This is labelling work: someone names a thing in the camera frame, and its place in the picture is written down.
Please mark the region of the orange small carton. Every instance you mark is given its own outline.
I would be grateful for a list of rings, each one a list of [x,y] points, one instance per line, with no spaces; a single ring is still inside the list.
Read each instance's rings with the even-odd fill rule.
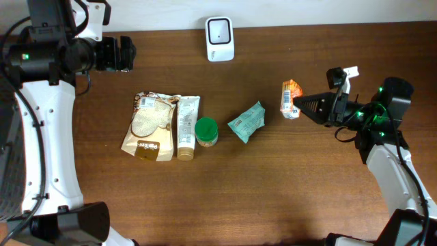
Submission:
[[[282,83],[280,111],[285,119],[299,118],[300,109],[294,105],[293,99],[302,95],[302,88],[294,80],[290,79]]]

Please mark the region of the mint green wipes packet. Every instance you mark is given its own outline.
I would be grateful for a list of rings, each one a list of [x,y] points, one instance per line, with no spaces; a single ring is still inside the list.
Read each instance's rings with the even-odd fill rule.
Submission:
[[[250,136],[257,129],[265,125],[265,112],[266,110],[262,107],[260,101],[258,101],[227,125],[246,144]]]

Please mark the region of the white shampoo tube gold cap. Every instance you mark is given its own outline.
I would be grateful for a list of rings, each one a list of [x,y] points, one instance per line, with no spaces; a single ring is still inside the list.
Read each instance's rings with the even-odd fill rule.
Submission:
[[[195,125],[198,119],[199,96],[182,96],[178,101],[177,138],[178,159],[190,161],[195,151]]]

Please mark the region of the beige oats pouch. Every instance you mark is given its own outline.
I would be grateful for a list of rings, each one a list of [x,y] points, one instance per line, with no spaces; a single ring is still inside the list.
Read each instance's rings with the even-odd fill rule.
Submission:
[[[173,157],[173,112],[180,95],[139,92],[121,149],[148,161],[170,161]]]

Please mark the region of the green lid jar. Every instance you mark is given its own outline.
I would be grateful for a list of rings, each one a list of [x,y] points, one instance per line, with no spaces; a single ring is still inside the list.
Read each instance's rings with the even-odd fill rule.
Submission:
[[[203,147],[212,147],[218,141],[218,124],[212,118],[200,118],[195,125],[195,136]]]

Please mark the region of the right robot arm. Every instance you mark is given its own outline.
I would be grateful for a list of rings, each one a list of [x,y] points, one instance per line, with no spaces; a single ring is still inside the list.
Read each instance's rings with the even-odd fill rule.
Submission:
[[[356,133],[351,140],[375,177],[390,215],[375,245],[436,244],[436,203],[415,171],[399,130],[413,92],[409,82],[388,77],[367,104],[333,92],[294,99],[315,123]]]

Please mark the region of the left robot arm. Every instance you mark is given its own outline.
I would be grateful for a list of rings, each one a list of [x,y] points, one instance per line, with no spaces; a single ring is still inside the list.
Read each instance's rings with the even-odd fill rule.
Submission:
[[[106,1],[29,1],[13,43],[1,42],[1,221],[26,245],[134,245],[104,202],[86,204],[72,114],[78,74],[133,68],[127,36],[105,37]]]

